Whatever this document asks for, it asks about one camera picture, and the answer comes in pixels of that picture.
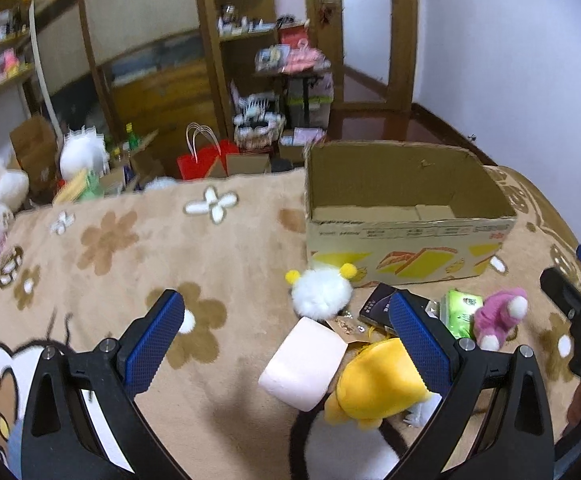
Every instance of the metal screw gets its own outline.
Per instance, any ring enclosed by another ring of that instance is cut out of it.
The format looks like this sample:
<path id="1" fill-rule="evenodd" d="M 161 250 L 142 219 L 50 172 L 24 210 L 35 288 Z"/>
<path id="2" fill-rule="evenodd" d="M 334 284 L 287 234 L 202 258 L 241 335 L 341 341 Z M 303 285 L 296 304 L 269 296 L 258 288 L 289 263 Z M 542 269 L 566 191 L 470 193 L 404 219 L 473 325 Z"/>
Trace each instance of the metal screw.
<path id="1" fill-rule="evenodd" d="M 533 357 L 533 349 L 528 345 L 522 345 L 520 346 L 520 354 L 528 359 Z"/>
<path id="2" fill-rule="evenodd" d="M 112 339 L 110 337 L 107 339 L 104 339 L 101 343 L 99 343 L 99 349 L 105 353 L 112 352 L 113 350 L 115 350 L 116 346 L 117 346 L 117 341 L 115 341 L 115 339 Z"/>
<path id="3" fill-rule="evenodd" d="M 459 340 L 459 347 L 466 352 L 470 352 L 475 349 L 475 342 L 467 337 Z"/>
<path id="4" fill-rule="evenodd" d="M 49 361 L 53 357 L 55 357 L 55 348 L 52 346 L 46 346 L 46 348 L 42 351 L 42 358 L 46 361 Z"/>

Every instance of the red gift bag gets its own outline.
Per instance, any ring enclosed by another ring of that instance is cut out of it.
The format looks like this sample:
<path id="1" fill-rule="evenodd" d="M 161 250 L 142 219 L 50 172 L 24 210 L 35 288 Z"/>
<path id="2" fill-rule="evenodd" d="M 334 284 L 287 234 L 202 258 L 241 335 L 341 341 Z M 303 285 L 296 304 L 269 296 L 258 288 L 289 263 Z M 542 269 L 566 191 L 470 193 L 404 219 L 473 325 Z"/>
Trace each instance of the red gift bag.
<path id="1" fill-rule="evenodd" d="M 197 150 L 195 139 L 200 134 L 211 140 L 213 145 L 204 146 L 201 150 Z M 177 158 L 177 165 L 184 180 L 205 178 L 218 158 L 226 170 L 226 156 L 230 153 L 239 153 L 239 148 L 235 144 L 226 139 L 218 141 L 210 127 L 200 126 L 197 123 L 189 124 L 186 128 L 186 143 L 190 155 L 182 155 Z"/>

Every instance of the baseboard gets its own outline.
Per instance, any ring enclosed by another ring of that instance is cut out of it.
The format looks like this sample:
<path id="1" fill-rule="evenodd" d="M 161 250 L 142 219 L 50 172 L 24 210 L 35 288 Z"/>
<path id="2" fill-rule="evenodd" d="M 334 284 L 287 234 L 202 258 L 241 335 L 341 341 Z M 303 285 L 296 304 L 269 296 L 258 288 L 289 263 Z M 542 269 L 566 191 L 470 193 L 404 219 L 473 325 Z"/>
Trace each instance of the baseboard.
<path id="1" fill-rule="evenodd" d="M 421 104 L 413 103 L 411 106 L 411 117 L 447 144 L 459 146 L 460 148 L 469 150 L 469 152 L 473 152 L 485 166 L 497 166 L 497 163 L 475 144 L 470 142 L 450 124 L 432 113 L 432 111 L 424 108 Z"/>
<path id="2" fill-rule="evenodd" d="M 384 97 L 384 99 L 386 99 L 389 94 L 388 85 L 373 79 L 371 76 L 366 75 L 359 70 L 355 70 L 352 66 L 344 65 L 344 74 L 357 81 L 360 85 L 373 90 L 377 95 Z"/>

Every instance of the blue textured gripper pad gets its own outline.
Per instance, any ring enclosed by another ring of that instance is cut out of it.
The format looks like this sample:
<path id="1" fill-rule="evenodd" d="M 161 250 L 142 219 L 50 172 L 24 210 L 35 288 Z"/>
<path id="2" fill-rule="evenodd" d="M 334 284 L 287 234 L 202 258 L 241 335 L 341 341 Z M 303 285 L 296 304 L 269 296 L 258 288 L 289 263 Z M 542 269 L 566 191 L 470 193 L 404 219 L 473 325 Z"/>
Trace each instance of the blue textured gripper pad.
<path id="1" fill-rule="evenodd" d="M 430 392 L 446 397 L 452 386 L 451 362 L 413 306 L 399 293 L 391 297 L 389 318 Z"/>
<path id="2" fill-rule="evenodd" d="M 126 360 L 124 388 L 134 397 L 148 390 L 168 348 L 184 322 L 184 298 L 174 293 Z"/>

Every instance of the beige blanket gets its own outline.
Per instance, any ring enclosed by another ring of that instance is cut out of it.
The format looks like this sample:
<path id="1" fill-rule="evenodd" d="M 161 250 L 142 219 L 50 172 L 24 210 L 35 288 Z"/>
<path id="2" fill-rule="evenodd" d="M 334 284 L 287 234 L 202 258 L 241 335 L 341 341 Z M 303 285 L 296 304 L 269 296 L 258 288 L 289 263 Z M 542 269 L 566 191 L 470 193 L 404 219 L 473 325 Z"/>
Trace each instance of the beige blanket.
<path id="1" fill-rule="evenodd" d="M 544 268 L 557 264 L 581 288 L 577 241 L 524 177 L 506 168 L 489 171 L 519 213 L 499 253 L 499 270 L 411 290 L 439 298 L 451 287 L 483 295 L 524 287 L 530 312 L 506 350 L 523 343 L 536 349 L 559 434 L 577 380 L 568 371 L 569 357 L 557 352 L 567 322 L 538 280 Z M 0 271 L 2 459 L 16 470 L 19 449 L 10 437 L 21 431 L 34 367 L 49 340 L 64 351 L 93 349 L 106 336 L 122 335 L 165 288 L 176 288 L 195 325 L 176 336 L 151 389 L 136 398 L 147 421 L 196 480 L 291 478 L 289 438 L 298 413 L 261 391 L 257 379 L 296 323 L 284 274 L 306 266 L 304 178 L 303 170 L 238 176 L 20 215 Z M 238 196 L 221 221 L 184 213 L 187 203 L 203 200 L 209 184 L 220 197 Z M 63 210 L 75 218 L 60 235 L 51 227 Z M 356 290 L 352 310 L 370 293 Z M 477 407 L 466 437 L 474 437 L 484 408 Z M 400 416 L 391 423 L 412 442 L 417 430 L 405 427 Z M 308 449 L 317 436 L 300 440 L 293 446 Z M 114 443 L 104 446 L 110 452 Z M 462 443 L 453 463 L 467 450 Z M 311 453 L 308 475 L 327 478 L 311 472 Z M 293 478 L 302 476 L 294 466 Z"/>

